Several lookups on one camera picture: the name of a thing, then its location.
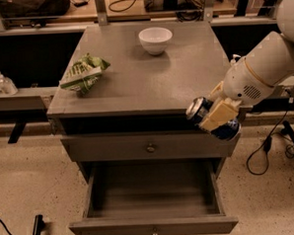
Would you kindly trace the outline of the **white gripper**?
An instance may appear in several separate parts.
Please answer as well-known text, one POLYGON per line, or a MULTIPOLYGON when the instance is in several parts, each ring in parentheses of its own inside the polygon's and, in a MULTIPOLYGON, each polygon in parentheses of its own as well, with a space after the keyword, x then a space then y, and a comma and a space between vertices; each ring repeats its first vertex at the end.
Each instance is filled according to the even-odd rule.
POLYGON ((215 103, 200 122, 200 127, 208 132, 236 117, 240 104, 257 105, 274 91, 271 85, 263 82, 244 58, 238 60, 210 92, 207 99, 215 103))

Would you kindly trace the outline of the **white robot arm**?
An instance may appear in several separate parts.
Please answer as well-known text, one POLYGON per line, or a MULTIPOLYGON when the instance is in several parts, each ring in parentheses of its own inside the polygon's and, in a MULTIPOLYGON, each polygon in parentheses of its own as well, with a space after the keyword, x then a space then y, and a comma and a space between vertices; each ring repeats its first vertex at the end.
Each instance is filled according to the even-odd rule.
POLYGON ((294 75, 294 0, 282 0, 276 11, 278 31, 234 63, 210 93, 212 107, 199 124, 202 129, 211 132, 223 125, 238 115, 241 106, 257 105, 294 75))

